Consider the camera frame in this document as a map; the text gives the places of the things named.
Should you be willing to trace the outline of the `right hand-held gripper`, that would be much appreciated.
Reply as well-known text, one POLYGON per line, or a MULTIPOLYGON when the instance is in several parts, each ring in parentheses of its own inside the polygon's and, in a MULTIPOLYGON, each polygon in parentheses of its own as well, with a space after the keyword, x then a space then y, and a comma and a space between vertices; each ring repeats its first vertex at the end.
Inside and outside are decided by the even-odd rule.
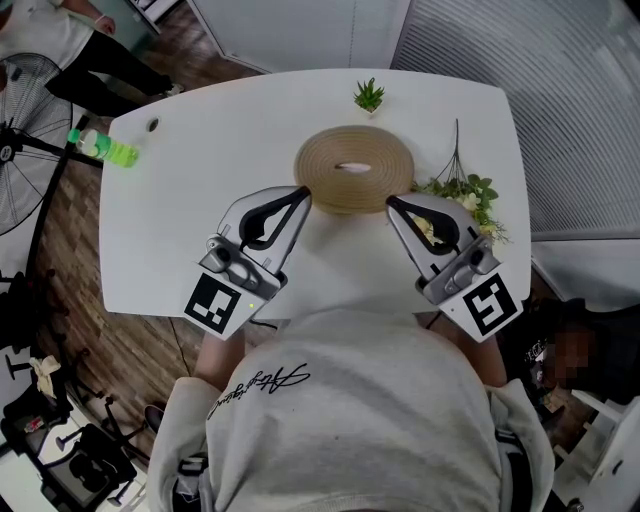
POLYGON ((510 269, 494 256, 487 237, 477 238, 479 228, 460 203, 410 193, 389 196, 386 213, 424 277, 417 289, 476 342, 522 313, 508 283, 510 269), (459 248, 466 249, 457 255, 459 248))

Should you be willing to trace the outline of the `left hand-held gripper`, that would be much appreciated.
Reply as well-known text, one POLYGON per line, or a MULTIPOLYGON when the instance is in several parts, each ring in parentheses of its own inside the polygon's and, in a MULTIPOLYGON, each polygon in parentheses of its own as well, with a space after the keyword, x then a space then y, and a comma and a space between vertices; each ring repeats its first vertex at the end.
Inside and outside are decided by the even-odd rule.
POLYGON ((249 322, 286 284, 279 271, 311 204, 306 186, 271 187, 236 200, 220 221, 221 236, 207 241, 208 252, 191 267, 183 317, 221 340, 249 322), (281 211, 279 222, 262 240, 266 221, 281 211), (239 248, 246 248, 248 256, 239 248))

